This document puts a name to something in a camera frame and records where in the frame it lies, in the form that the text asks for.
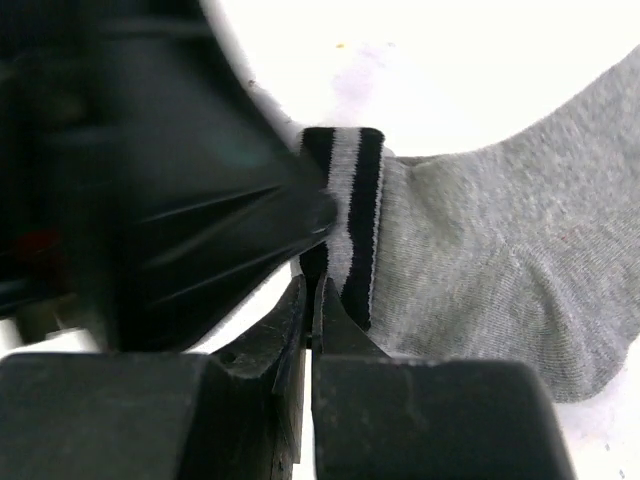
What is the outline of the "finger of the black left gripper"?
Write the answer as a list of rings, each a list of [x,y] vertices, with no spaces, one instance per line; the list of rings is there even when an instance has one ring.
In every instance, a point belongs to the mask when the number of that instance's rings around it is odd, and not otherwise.
[[[118,350],[183,350],[336,220],[199,1],[1,5],[8,310],[78,297]]]

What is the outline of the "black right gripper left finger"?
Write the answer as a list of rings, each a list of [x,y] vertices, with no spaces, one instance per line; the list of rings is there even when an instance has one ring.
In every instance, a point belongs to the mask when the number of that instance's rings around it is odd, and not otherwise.
[[[192,479],[289,479],[300,459],[306,281],[208,358],[189,433]]]

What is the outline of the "grey sock with black stripes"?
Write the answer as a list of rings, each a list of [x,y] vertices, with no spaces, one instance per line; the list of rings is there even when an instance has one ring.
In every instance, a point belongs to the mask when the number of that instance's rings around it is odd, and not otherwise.
[[[302,259],[391,355],[518,360],[556,401],[599,393],[639,334],[639,55],[466,153],[397,157],[372,128],[308,128],[337,200]]]

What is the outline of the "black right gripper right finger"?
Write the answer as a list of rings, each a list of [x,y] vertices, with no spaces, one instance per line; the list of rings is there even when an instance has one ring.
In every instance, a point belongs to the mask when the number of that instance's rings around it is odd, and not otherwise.
[[[392,358],[317,286],[312,416],[321,479],[571,479],[541,380],[524,364]]]

